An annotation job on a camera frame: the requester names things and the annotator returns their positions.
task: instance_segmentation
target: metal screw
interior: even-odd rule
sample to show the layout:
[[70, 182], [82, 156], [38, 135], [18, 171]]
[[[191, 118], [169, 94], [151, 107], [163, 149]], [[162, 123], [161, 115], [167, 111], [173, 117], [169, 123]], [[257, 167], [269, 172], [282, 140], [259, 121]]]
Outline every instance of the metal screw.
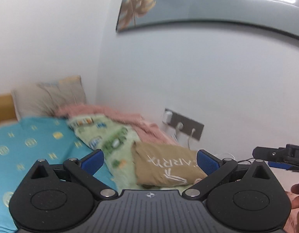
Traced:
[[187, 196], [190, 196], [190, 197], [196, 197], [196, 196], [198, 196], [200, 194], [200, 191], [197, 190], [197, 189], [192, 188], [192, 189], [187, 189], [185, 191], [185, 194]]
[[116, 193], [113, 189], [103, 189], [100, 194], [104, 197], [111, 197]]

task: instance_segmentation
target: white wall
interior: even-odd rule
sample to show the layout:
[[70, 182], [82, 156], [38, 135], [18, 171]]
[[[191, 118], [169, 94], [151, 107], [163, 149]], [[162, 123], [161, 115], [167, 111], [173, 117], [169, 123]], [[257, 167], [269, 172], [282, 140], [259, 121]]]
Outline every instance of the white wall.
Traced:
[[256, 146], [299, 144], [298, 41], [226, 24], [116, 34], [120, 3], [111, 1], [101, 43], [98, 103], [140, 112], [162, 128], [168, 107], [205, 124], [191, 147], [237, 159]]
[[90, 102], [110, 0], [0, 0], [0, 93], [80, 74]]

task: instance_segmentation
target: beige pillow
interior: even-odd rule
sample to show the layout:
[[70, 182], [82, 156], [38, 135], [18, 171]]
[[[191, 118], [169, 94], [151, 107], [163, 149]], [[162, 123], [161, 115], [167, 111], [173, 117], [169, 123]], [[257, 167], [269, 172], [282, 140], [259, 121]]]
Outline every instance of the beige pillow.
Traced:
[[53, 116], [56, 109], [72, 103], [86, 103], [80, 77], [56, 83], [29, 84], [12, 90], [17, 119]]
[[131, 148], [138, 185], [189, 185], [207, 175], [197, 165], [197, 151], [167, 144], [135, 142]]

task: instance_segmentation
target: pink blanket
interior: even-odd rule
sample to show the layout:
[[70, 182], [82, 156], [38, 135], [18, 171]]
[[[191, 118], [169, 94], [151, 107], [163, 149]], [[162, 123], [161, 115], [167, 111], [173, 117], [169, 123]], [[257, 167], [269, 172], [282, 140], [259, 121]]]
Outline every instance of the pink blanket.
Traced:
[[157, 124], [149, 123], [140, 114], [124, 114], [109, 107], [99, 105], [71, 104], [59, 108], [56, 117], [75, 117], [79, 115], [103, 114], [111, 120], [131, 125], [142, 142], [159, 144], [177, 144], [171, 137], [162, 132]]

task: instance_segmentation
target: wooden headboard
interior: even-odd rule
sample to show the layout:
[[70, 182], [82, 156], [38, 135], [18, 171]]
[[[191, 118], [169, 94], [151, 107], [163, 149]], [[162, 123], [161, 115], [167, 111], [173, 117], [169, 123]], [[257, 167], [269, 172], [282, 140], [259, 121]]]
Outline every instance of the wooden headboard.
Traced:
[[5, 121], [17, 121], [11, 94], [0, 95], [0, 123]]

